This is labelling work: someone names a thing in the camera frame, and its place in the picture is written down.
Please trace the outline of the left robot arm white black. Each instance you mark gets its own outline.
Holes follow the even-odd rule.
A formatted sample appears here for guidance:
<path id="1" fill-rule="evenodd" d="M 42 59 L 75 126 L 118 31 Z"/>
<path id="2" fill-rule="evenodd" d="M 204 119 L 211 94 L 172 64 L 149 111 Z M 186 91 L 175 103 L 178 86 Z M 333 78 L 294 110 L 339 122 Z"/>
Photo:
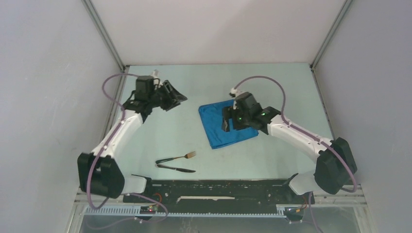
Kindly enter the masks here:
<path id="1" fill-rule="evenodd" d="M 154 108 L 169 111 L 186 101 L 168 81 L 156 75 L 136 76 L 135 89 L 120 105 L 121 114 L 100 144 L 90 153 L 77 159 L 80 189 L 87 194 L 115 199 L 122 194 L 135 193 L 141 202 L 153 198 L 154 190 L 147 185 L 149 178 L 126 175 L 118 162 L 132 135 L 139 129 Z"/>

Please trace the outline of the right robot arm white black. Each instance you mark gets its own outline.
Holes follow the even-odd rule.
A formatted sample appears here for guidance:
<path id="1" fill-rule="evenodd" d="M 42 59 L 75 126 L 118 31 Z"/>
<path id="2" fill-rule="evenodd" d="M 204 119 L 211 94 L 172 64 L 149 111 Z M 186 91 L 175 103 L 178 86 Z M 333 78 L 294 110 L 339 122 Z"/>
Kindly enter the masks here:
<path id="1" fill-rule="evenodd" d="M 329 194 L 344 191 L 344 185 L 354 177 L 357 166 L 348 142 L 314 135 L 294 124 L 273 108 L 262 108 L 249 92 L 232 89 L 234 103 L 222 110 L 222 130 L 253 128 L 294 146 L 315 163 L 315 170 L 296 173 L 282 190 L 285 201 L 297 202 L 303 194 L 323 190 Z"/>

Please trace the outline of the blue cloth napkin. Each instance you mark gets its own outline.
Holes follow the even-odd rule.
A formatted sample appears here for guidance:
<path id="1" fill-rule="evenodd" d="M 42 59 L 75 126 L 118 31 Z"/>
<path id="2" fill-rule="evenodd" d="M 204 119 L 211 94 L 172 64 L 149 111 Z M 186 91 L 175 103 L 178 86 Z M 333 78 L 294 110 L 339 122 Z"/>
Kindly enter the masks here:
<path id="1" fill-rule="evenodd" d="M 223 130 L 223 113 L 225 107 L 232 106 L 233 100 L 226 100 L 212 104 L 202 105 L 198 108 L 200 119 L 207 139 L 213 150 L 220 149 L 235 143 L 258 136 L 258 131 L 253 128 L 235 130 L 233 120 L 229 120 L 229 131 Z"/>

